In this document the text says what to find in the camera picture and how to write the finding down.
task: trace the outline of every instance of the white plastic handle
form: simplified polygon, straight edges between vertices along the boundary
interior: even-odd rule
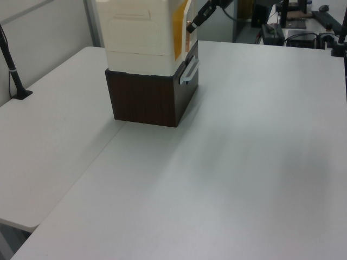
[[[179,80],[179,84],[182,84],[183,82],[191,81],[195,73],[197,72],[197,69],[199,68],[199,66],[200,66],[200,60],[196,58],[195,56],[193,56],[188,66],[184,70]]]

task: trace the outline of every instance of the black cable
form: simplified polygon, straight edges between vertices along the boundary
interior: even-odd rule
[[[269,16],[269,18],[267,19],[267,21],[269,21],[270,18],[271,18],[272,16],[274,16],[275,14],[276,14],[276,11],[275,11],[272,15]]]
[[[314,32],[307,32],[307,33],[303,33],[303,34],[295,34],[295,35],[292,35],[290,37],[288,37],[287,39],[285,39],[284,41],[288,41],[288,40],[291,40],[293,38],[297,38],[299,36],[303,36],[303,35],[315,35],[316,37],[318,36],[318,34],[315,34]]]
[[[223,10],[223,12],[226,14],[226,16],[228,17],[228,18],[230,18],[231,20],[233,20],[234,22],[243,22],[243,23],[247,23],[248,21],[248,19],[236,19],[236,18],[234,18],[234,17],[232,17],[230,14],[228,14],[227,13],[227,11],[226,11],[226,9],[224,8],[224,6],[223,6],[223,4],[222,4],[222,0],[219,0],[219,5],[220,5],[220,7],[222,8],[222,10]]]

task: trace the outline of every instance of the black device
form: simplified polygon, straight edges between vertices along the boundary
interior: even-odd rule
[[[289,30],[287,47],[314,49],[316,36],[312,31]]]
[[[192,33],[197,27],[205,22],[217,9],[217,6],[228,7],[234,0],[208,0],[200,9],[194,20],[187,26],[187,31]]]
[[[335,20],[329,13],[320,12],[320,11],[312,11],[313,18],[316,19],[325,29],[329,29],[332,27],[334,33],[336,35],[340,35],[342,25]]]
[[[253,28],[261,28],[262,24],[266,24],[268,17],[269,8],[267,6],[256,4],[253,9],[250,26]]]
[[[318,11],[320,11],[320,12],[328,12],[329,11],[329,6],[324,4],[320,8],[318,8]]]
[[[280,1],[281,0],[255,0],[250,26],[261,28],[262,24],[266,24],[269,19],[271,7],[274,4],[278,4]]]
[[[293,23],[292,21],[287,21],[289,0],[283,0],[282,2],[282,12],[281,12],[281,20],[280,24],[282,28],[300,28],[306,29],[305,21],[299,20]],[[307,13],[307,0],[298,0],[298,7],[304,14]]]
[[[338,42],[334,42],[334,46],[331,50],[331,56],[343,57],[345,58],[345,60],[347,59],[347,56],[346,56],[347,48],[345,44],[346,35],[347,35],[347,8],[345,12],[345,17],[343,19],[340,36],[339,36]]]
[[[33,92],[26,90],[22,85],[20,76],[18,75],[17,68],[13,62],[13,59],[9,50],[9,46],[8,46],[8,42],[7,42],[4,30],[2,29],[1,25],[0,25],[0,48],[6,60],[7,66],[9,68],[9,72],[17,88],[17,94],[14,95],[12,98],[23,100],[29,95],[31,95]]]
[[[284,34],[281,25],[263,24],[260,33],[264,45],[283,46]]]

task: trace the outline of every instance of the table surface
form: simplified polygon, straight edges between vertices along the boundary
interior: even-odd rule
[[[328,13],[335,18],[340,24],[342,24],[344,15],[347,8],[347,3],[345,0],[334,0],[334,1],[327,1],[327,0],[313,0],[311,5],[308,5],[307,11],[318,11],[319,7],[323,4],[329,5],[329,11]],[[275,13],[275,5],[272,7],[271,14]],[[270,23],[276,23],[277,22],[277,13],[270,17],[268,24]],[[307,31],[313,31],[316,34],[319,33],[328,33],[325,28],[315,19],[310,18],[306,19],[306,29],[283,29],[283,33],[285,35],[285,38],[288,36],[289,30],[307,30]]]
[[[344,259],[343,59],[199,50],[179,126],[127,122],[13,260]]]
[[[124,125],[106,68],[86,48],[0,108],[0,223],[32,232]]]

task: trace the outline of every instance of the gray table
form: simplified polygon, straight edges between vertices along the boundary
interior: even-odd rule
[[[199,50],[200,86],[180,125],[127,122],[14,260],[347,255],[343,60]]]

